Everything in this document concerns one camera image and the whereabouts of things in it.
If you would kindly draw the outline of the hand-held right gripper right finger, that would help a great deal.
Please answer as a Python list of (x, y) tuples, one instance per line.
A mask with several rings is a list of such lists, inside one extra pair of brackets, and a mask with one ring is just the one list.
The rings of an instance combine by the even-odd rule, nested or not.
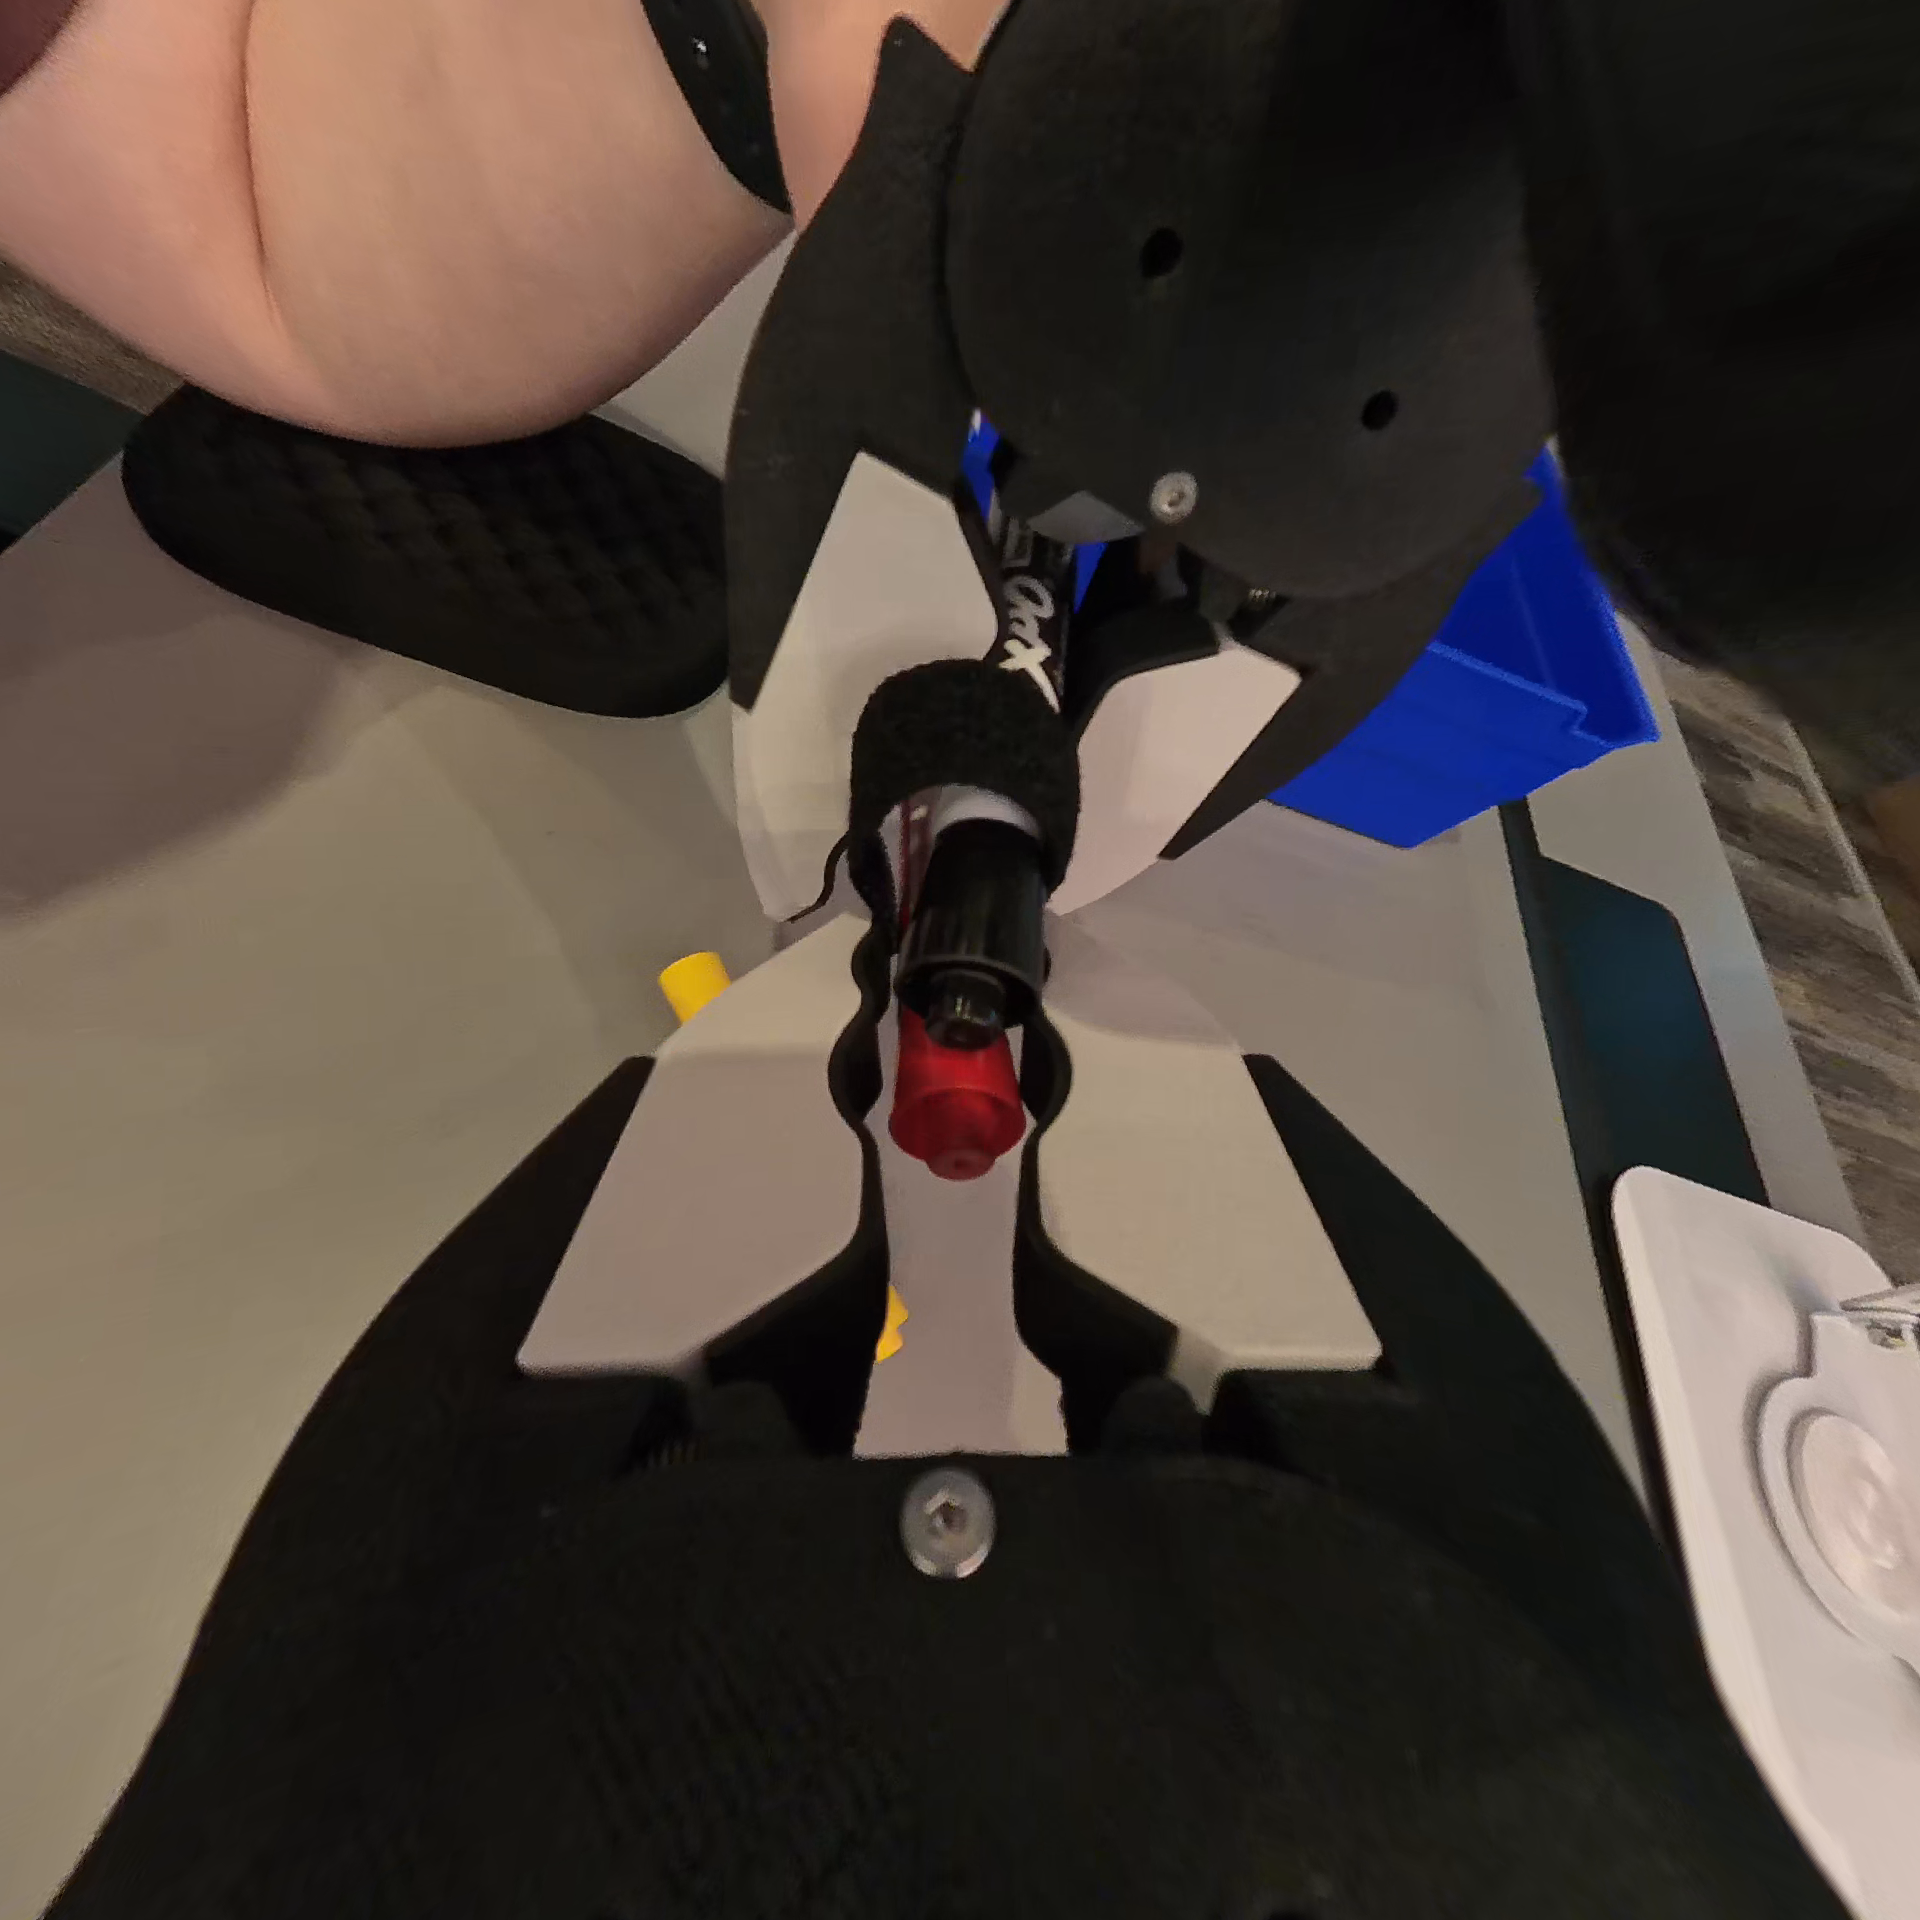
[(1018, 1333), (1070, 1452), (1167, 1381), (1207, 1417), (1240, 1375), (1365, 1375), (1381, 1354), (1227, 1031), (1122, 953), (1053, 953), (1025, 1027)]

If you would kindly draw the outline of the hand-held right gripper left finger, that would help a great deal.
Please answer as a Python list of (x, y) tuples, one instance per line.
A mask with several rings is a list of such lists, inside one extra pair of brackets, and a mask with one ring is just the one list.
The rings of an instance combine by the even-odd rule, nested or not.
[(524, 1375), (753, 1383), (811, 1452), (851, 1452), (890, 1296), (866, 1124), (881, 956), (870, 925), (820, 925), (661, 1044), (521, 1340)]

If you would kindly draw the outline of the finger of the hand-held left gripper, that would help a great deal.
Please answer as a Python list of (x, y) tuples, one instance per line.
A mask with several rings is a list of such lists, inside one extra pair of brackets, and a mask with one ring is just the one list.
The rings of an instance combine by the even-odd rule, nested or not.
[(830, 891), (851, 734), (876, 686), (982, 661), (995, 636), (995, 594), (951, 496), (858, 452), (756, 700), (731, 707), (734, 824), (770, 921), (797, 921)]
[(1151, 868), (1300, 686), (1296, 669), (1227, 640), (1105, 692), (1078, 738), (1075, 835), (1049, 910), (1083, 910)]

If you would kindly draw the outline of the yellow marker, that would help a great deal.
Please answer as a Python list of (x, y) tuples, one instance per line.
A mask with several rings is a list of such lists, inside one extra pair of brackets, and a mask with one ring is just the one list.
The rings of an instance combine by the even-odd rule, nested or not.
[[(687, 953), (657, 975), (659, 995), (682, 1027), (707, 1009), (712, 1001), (724, 997), (730, 987), (731, 975), (720, 955), (712, 951)], [(900, 1354), (905, 1325), (908, 1308), (900, 1299), (900, 1288), (887, 1285), (881, 1331), (876, 1340), (876, 1365)]]

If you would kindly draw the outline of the red cap marker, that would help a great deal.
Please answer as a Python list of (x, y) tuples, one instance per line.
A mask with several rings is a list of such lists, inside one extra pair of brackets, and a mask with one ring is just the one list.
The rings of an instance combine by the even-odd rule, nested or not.
[[(915, 915), (941, 835), (970, 823), (1034, 828), (1019, 806), (968, 784), (928, 789), (895, 810), (895, 969), (915, 953)], [(982, 1181), (1025, 1129), (1009, 1044), (1018, 993), (1004, 973), (964, 958), (897, 987), (894, 998), (890, 1140), (941, 1183)]]

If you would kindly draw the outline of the black cap marker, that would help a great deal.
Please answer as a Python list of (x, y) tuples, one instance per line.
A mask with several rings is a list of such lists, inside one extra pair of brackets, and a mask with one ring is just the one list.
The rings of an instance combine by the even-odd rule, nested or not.
[[(1000, 632), (986, 664), (1059, 717), (1078, 553), (997, 500), (986, 532), (1000, 597)], [(1035, 806), (980, 783), (939, 784), (908, 804), (900, 852), (895, 998), (929, 1044), (982, 1054), (1028, 1019), (1043, 982)]]

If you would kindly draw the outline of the person's left forearm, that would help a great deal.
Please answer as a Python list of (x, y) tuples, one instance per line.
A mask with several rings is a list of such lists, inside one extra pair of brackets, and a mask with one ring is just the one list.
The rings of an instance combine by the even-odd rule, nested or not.
[(597, 409), (785, 239), (641, 4), (73, 4), (4, 257), (229, 403), (453, 447)]

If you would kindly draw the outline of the person's left hand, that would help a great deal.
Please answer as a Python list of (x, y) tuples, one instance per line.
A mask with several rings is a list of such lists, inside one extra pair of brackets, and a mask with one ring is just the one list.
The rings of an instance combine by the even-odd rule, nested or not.
[(758, 3), (779, 174), (797, 228), (843, 171), (872, 100), (894, 3)]

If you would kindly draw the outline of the blue plastic bin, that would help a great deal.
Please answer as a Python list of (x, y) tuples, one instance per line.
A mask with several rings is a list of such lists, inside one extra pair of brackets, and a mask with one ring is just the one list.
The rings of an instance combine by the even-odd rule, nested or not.
[[(984, 421), (971, 422), (964, 474), (984, 510), (1018, 474)], [(1162, 553), (1147, 570), (1143, 537), (1073, 549), (1063, 719), (1075, 743), (1116, 684), (1207, 661), (1226, 642), (1301, 675), (1160, 860), (1264, 803), (1412, 850), (1656, 738), (1547, 448), (1506, 504), (1500, 541), (1467, 538), (1339, 601), (1240, 588), (1188, 553)]]

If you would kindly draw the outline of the black wrist band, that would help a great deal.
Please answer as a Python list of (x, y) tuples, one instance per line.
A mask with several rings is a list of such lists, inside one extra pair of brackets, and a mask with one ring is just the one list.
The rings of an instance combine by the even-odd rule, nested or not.
[(727, 176), (782, 219), (792, 200), (778, 152), (764, 25), (750, 3), (641, 3), (668, 75)]

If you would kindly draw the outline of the white plastic stand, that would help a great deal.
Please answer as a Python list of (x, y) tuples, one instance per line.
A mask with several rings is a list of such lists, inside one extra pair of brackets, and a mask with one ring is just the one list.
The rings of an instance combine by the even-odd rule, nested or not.
[(1848, 1911), (1916, 1917), (1916, 1288), (1649, 1167), (1610, 1216), (1721, 1706)]

